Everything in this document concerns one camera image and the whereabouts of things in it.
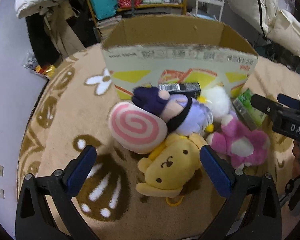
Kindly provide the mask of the person's right hand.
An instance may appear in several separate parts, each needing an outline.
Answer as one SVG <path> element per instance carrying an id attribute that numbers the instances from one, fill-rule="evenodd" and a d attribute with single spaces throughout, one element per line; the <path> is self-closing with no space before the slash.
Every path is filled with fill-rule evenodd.
<path id="1" fill-rule="evenodd" d="M 299 143 L 296 140 L 293 140 L 292 153 L 294 155 L 293 168 L 292 168 L 292 177 L 294 180 L 293 190 L 296 190 L 300 181 L 300 147 L 299 147 Z"/>

